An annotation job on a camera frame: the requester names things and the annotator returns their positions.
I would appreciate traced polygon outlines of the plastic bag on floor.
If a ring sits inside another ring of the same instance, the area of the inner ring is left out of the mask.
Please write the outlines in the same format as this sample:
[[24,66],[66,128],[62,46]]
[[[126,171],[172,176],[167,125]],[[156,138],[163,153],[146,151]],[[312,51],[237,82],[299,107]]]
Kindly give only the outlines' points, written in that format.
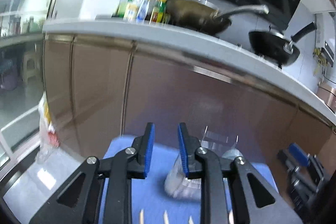
[[59,147],[60,141],[52,123],[46,93],[44,92],[38,104],[39,112],[39,151],[35,161],[38,164],[44,163],[53,151]]

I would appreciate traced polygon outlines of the black wok with lid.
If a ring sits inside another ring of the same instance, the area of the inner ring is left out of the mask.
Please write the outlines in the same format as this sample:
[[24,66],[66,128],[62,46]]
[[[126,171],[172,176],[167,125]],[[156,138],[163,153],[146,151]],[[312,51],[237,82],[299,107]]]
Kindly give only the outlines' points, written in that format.
[[292,65],[299,57],[300,50],[296,43],[303,37],[317,29],[315,22],[311,22],[290,39],[274,31],[250,31],[249,42],[258,56],[272,60],[279,68]]

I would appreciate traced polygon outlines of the glass sliding door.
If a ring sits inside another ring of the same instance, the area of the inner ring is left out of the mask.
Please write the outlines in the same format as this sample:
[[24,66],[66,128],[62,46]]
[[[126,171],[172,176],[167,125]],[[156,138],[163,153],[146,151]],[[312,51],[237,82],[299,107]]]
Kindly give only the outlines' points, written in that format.
[[1,0],[1,167],[36,133],[43,80],[22,79],[23,54],[42,55],[43,24],[52,0]]

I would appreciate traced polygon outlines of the blue terry towel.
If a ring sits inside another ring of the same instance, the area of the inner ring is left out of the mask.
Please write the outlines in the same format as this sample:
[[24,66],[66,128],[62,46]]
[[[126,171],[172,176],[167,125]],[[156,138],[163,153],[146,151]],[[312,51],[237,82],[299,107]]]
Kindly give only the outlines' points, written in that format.
[[[130,147],[135,136],[126,135],[111,141],[103,159],[113,157]],[[163,213],[167,211],[169,223],[188,223],[192,216],[194,223],[200,223],[201,202],[175,199],[164,190],[165,179],[178,156],[178,150],[165,145],[154,144],[150,172],[145,180],[131,180],[132,223],[139,223],[139,213],[143,209],[145,223],[163,223]],[[277,190],[276,182],[269,167],[262,163],[252,165]],[[104,223],[104,207],[108,179],[105,180],[98,223]]]

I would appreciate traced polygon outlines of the dark sauce bottle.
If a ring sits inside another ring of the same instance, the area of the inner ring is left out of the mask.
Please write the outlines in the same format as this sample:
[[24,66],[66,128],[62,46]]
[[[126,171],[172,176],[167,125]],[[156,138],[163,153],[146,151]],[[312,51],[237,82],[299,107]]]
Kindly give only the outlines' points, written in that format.
[[166,12],[166,1],[167,0],[156,0],[150,21],[154,23],[162,23],[164,14]]

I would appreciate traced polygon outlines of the bronze wok with lid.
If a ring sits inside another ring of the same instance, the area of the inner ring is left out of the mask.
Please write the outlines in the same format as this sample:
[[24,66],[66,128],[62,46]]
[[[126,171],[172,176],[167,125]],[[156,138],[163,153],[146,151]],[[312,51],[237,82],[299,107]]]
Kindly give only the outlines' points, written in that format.
[[170,15],[171,25],[214,36],[231,26],[232,15],[266,15],[269,13],[269,8],[266,5],[246,5],[221,11],[206,1],[167,0],[166,12]]

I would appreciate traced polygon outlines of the white gas water heater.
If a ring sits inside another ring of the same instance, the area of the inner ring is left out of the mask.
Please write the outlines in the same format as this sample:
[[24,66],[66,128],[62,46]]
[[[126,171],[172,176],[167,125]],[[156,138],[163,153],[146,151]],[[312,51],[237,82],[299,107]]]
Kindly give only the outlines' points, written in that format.
[[315,15],[316,40],[315,47],[321,50],[327,63],[333,67],[335,60],[335,22],[329,12]]

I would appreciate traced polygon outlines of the pink rice cooker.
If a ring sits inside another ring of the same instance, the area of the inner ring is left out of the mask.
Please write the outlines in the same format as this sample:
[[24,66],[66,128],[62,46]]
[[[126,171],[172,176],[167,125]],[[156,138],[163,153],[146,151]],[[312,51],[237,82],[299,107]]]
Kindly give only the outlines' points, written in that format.
[[334,113],[336,112],[335,95],[335,88],[323,82],[318,83],[317,96],[323,100],[325,105]]

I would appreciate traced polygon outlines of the plastic stool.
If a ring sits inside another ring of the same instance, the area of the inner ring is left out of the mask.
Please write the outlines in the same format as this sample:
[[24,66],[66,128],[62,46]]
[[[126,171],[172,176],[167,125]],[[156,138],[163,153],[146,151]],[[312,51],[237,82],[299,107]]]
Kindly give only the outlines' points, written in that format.
[[22,79],[25,85],[28,85],[29,79],[42,79],[41,59],[42,55],[37,51],[27,51],[23,54]]

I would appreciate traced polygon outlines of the white blue bottle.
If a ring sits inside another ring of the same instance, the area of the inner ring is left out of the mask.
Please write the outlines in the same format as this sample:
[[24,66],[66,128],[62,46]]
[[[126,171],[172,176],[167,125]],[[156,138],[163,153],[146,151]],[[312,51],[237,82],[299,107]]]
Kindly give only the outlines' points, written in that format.
[[126,5],[123,19],[128,22],[143,22],[147,15],[149,0],[132,0]]

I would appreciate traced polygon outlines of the brown lower cabinets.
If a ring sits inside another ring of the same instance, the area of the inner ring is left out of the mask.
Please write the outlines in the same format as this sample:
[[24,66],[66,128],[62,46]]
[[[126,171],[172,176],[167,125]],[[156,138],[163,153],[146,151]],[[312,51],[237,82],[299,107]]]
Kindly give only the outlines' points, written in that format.
[[280,88],[242,70],[139,40],[48,34],[43,69],[61,145],[103,157],[112,139],[157,127],[156,141],[176,147],[177,125],[201,137],[229,138],[251,161],[283,175],[277,152],[297,143],[335,170],[335,127]]

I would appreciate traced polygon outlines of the wooden chopstick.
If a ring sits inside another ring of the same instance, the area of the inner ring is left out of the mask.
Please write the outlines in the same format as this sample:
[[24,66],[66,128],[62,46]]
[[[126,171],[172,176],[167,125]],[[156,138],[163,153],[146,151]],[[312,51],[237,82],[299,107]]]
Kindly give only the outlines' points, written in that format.
[[229,218],[229,223],[230,224],[234,224],[234,214],[233,214],[233,210],[231,210],[228,214],[228,218]]
[[189,216],[188,224],[194,224],[192,216]]
[[139,212],[139,224],[144,224],[144,211],[143,209]]
[[168,216],[168,213],[167,213],[166,210],[163,213],[163,223],[164,224],[169,224],[169,216]]

